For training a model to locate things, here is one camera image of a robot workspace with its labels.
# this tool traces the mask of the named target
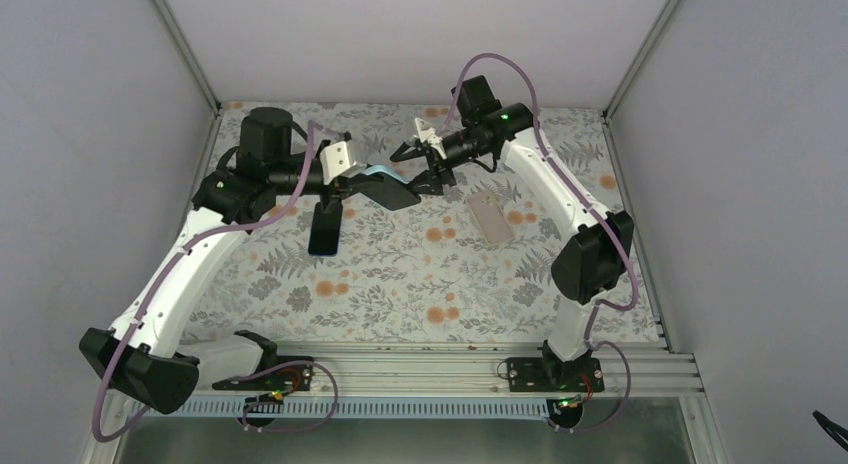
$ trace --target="mounting plate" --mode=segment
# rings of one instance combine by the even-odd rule
[[[589,359],[586,377],[592,385],[593,392],[604,390],[604,377],[601,372],[601,361]],[[586,384],[577,379],[573,384],[564,387],[556,387],[550,382],[542,368],[541,357],[510,357],[506,360],[506,375],[509,377],[510,392],[563,392],[577,393],[586,392]]]
[[[285,362],[291,361],[312,361],[312,357],[310,356],[277,356],[277,364],[283,364]],[[307,365],[297,365],[291,366],[286,369],[295,369],[301,375],[300,386],[298,386],[296,391],[308,391],[309,386],[312,383],[312,377],[314,376],[315,370],[312,366]],[[303,371],[308,370],[309,376],[304,376]],[[262,376],[258,379],[254,379],[252,381],[218,381],[212,384],[212,389],[216,391],[275,391],[278,389],[285,389],[286,384],[291,382],[291,374],[282,374],[279,375],[277,373],[269,374],[267,376]]]

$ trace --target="robotic arm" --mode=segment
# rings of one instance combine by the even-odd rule
[[[415,120],[412,144],[403,144],[391,157],[398,162],[425,157],[428,169],[405,183],[381,166],[368,166],[364,156],[348,141],[322,142],[311,161],[304,194],[319,195],[310,235],[309,251],[333,255],[338,245],[342,201],[362,193],[390,209],[420,202],[421,194],[442,195],[443,186],[455,185],[453,169],[474,162],[495,172],[497,163],[515,170],[538,196],[568,242],[552,265],[553,280],[573,302],[560,306],[557,324],[542,347],[542,366],[550,384],[565,389],[579,382],[591,366],[583,330],[590,319],[592,298],[612,289],[625,266],[603,229],[551,169],[554,160],[568,174],[542,134],[539,147],[533,115],[523,104],[502,107],[483,76],[466,80],[459,92],[458,109],[463,129],[444,138],[421,119]],[[277,363],[276,344],[247,331],[215,342],[180,346],[179,338],[191,311],[226,258],[247,237],[247,232],[211,236],[192,248],[194,236],[228,223],[253,223],[271,210],[277,195],[291,194],[304,166],[304,154],[291,154],[291,134],[305,137],[291,114],[281,109],[258,108],[242,123],[240,143],[228,151],[217,169],[201,183],[174,246],[159,272],[175,253],[185,254],[163,281],[147,312],[135,320],[141,298],[153,280],[108,330],[90,328],[79,347],[103,377],[119,342],[135,324],[136,331],[118,358],[110,386],[168,414],[176,411],[198,386],[232,376],[249,375]],[[226,167],[235,154],[234,168]],[[492,166],[478,160],[492,155]],[[629,253],[633,222],[625,212],[612,214],[579,183],[576,189],[614,230]]]

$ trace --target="phone case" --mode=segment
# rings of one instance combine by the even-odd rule
[[[474,217],[474,222],[477,223],[486,242],[496,245],[515,237],[512,226],[506,221],[503,209],[498,204],[498,199],[491,191],[468,196],[465,203],[471,210],[471,216]]]

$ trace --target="floral pattern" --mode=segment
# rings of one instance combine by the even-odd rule
[[[424,170],[424,160],[395,164],[389,155],[406,138],[414,117],[438,124],[447,113],[418,105],[232,102],[210,170],[238,144],[241,120],[259,106],[287,109],[304,125],[315,119],[349,131],[366,147],[370,164],[390,166],[409,178]],[[597,111],[544,109],[541,121],[583,185],[610,209],[622,209]],[[455,119],[452,126],[458,125]],[[303,143],[292,147],[300,151]],[[553,329],[557,309],[567,303],[550,273],[565,245],[560,230],[511,170],[489,174],[466,165],[456,178],[457,186],[444,196],[424,196],[421,204],[395,212],[361,195],[348,199],[339,254],[330,258],[307,252],[317,197],[301,198],[288,216],[255,231],[236,249],[191,315],[184,340],[250,329],[295,341],[542,341]],[[513,226],[512,240],[490,246],[475,226],[465,198],[481,191],[497,197]],[[635,255],[633,263],[642,286]],[[632,312],[603,309],[594,337],[657,341],[654,316],[642,296]],[[629,297],[625,275],[612,299]]]

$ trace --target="wall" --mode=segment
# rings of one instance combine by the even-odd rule
[[[734,462],[842,462],[848,0],[684,0],[613,119]]]
[[[434,104],[480,52],[542,104],[603,108],[665,0],[168,0],[222,100]],[[480,63],[498,97],[511,70]]]
[[[176,235],[210,112],[148,0],[0,0],[0,462],[75,462],[77,350]]]

